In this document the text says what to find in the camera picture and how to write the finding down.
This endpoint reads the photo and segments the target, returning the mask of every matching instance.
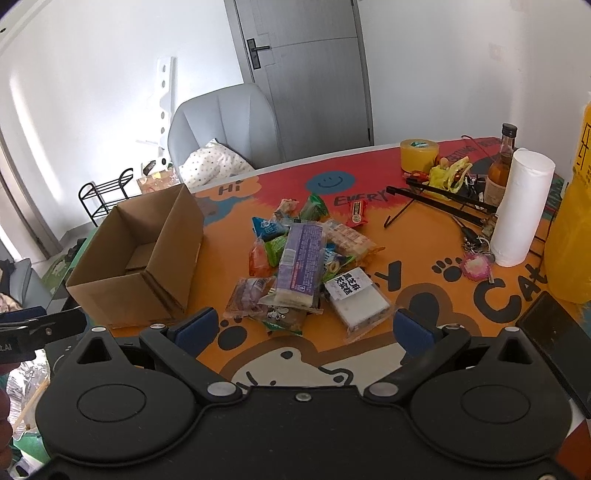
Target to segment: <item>purple snack package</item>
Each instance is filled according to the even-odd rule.
[[[283,250],[275,299],[291,305],[311,307],[324,268],[326,236],[318,223],[294,223]]]

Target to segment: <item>yellow tape roll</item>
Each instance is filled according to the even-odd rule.
[[[430,140],[405,140],[400,144],[400,159],[402,169],[409,173],[420,170],[425,173],[435,165],[435,159],[439,155],[439,144]]]

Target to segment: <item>white wall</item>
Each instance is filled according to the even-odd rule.
[[[159,137],[165,56],[177,57],[176,106],[242,83],[223,0],[51,0],[2,52],[0,125],[56,237],[89,221],[82,184],[154,158],[136,140]]]
[[[500,136],[565,175],[591,90],[583,0],[359,0],[376,144]]]

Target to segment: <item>black phone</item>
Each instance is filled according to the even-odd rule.
[[[548,292],[517,320],[584,415],[591,419],[591,338]]]

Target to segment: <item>gray armchair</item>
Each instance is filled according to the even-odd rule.
[[[168,150],[177,169],[215,138],[254,168],[285,161],[275,113],[260,89],[245,83],[182,103],[170,125]]]
[[[0,242],[0,260],[14,261],[2,242]],[[22,308],[43,307],[51,302],[51,293],[41,282],[39,275],[31,266],[31,260],[15,262],[15,271],[10,276],[10,296],[22,305]]]

